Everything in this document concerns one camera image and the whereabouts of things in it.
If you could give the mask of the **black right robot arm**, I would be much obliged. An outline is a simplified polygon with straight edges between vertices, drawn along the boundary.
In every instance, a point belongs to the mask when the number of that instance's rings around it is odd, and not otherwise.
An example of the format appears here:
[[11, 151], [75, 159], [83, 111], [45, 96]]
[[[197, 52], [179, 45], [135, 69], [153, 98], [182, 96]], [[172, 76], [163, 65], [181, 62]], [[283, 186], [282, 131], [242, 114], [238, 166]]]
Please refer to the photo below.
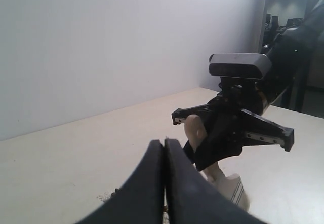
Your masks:
[[184, 151], [198, 171], [232, 156], [245, 146], [279, 145], [290, 151], [294, 129], [263, 118], [264, 112], [294, 82], [300, 68], [312, 57], [323, 33], [323, 0], [297, 27], [274, 39], [267, 53], [219, 53], [209, 58], [209, 73], [220, 81], [220, 92], [208, 103], [177, 109], [174, 125], [190, 115], [201, 118], [207, 137], [198, 148]]

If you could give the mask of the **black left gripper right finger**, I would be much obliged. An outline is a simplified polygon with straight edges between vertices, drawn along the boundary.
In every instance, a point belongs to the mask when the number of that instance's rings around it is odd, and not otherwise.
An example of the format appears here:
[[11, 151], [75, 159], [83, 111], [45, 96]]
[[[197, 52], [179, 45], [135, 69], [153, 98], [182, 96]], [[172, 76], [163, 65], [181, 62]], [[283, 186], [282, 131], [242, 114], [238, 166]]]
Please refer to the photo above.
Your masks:
[[170, 223], [263, 223], [223, 197], [195, 169], [176, 139], [164, 140]]

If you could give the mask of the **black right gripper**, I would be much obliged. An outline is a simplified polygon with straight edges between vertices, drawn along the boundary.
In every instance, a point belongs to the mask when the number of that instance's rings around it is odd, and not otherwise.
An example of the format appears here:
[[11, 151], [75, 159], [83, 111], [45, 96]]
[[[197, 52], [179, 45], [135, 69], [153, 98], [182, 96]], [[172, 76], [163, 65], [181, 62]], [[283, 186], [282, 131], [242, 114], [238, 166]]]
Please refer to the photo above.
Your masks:
[[290, 151], [294, 130], [262, 117], [290, 84], [279, 77], [269, 80], [222, 77], [221, 91], [208, 103], [175, 110], [171, 114], [174, 125], [197, 115], [207, 132], [195, 152], [189, 141], [183, 147], [191, 164], [202, 171], [220, 160], [240, 155], [243, 146], [277, 144]]

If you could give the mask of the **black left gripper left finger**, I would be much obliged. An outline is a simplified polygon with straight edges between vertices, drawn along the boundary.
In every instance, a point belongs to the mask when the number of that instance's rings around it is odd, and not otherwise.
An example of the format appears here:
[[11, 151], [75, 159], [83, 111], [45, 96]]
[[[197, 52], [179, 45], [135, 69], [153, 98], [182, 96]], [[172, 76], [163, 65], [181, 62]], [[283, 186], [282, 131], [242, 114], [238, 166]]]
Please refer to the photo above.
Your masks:
[[115, 194], [79, 223], [163, 223], [164, 147], [153, 140]]

